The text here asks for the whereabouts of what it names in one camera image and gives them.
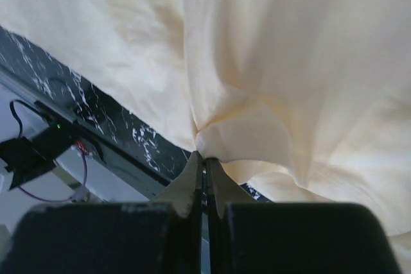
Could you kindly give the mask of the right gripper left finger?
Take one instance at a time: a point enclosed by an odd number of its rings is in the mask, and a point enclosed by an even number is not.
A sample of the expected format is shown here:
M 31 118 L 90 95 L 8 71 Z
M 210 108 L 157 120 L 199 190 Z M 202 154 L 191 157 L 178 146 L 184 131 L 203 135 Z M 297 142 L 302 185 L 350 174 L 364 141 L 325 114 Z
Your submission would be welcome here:
M 200 273 L 202 157 L 144 203 L 42 204 L 20 220 L 2 273 Z

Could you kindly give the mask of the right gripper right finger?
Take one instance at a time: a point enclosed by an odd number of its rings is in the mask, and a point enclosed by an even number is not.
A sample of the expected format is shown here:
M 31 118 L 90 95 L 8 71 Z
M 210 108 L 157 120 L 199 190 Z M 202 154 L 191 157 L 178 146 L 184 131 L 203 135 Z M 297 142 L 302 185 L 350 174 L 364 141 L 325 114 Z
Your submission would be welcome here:
M 205 161 L 212 273 L 399 273 L 378 219 L 355 203 L 262 203 Z

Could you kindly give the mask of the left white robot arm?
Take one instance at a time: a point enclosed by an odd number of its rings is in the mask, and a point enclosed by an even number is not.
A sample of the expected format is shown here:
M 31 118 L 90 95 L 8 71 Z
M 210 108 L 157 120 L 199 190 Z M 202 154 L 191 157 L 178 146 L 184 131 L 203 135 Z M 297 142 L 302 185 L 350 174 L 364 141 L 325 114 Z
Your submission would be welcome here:
M 5 189 L 9 191 L 51 171 L 55 167 L 55 159 L 74 142 L 74 135 L 57 125 L 30 139 L 19 137 L 1 142 Z

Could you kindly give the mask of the peach t shirt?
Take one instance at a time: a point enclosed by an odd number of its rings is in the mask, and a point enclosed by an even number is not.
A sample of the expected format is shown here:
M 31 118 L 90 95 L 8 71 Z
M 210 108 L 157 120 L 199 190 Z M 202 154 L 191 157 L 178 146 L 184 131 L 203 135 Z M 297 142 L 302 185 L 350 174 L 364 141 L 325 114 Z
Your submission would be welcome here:
M 410 272 L 410 0 L 1 0 L 166 140 L 272 201 L 348 201 Z

